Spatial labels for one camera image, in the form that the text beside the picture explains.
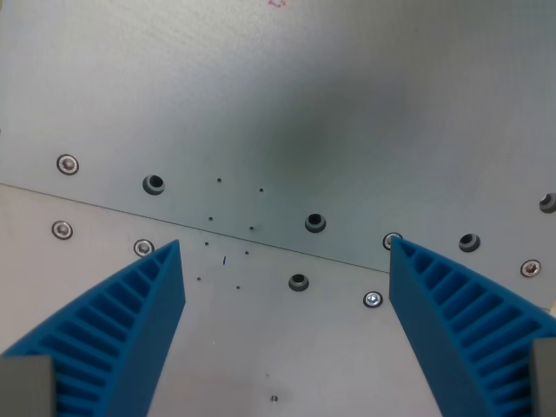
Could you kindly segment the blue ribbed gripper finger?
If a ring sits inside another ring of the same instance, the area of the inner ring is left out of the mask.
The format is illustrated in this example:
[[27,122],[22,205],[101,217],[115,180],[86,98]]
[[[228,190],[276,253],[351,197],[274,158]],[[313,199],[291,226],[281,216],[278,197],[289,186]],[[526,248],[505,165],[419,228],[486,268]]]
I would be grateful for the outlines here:
[[530,352],[554,336],[551,315],[401,238],[391,241],[389,300],[442,415],[533,415]]
[[180,244],[128,265],[2,356],[53,361],[57,416],[145,416],[186,303]]

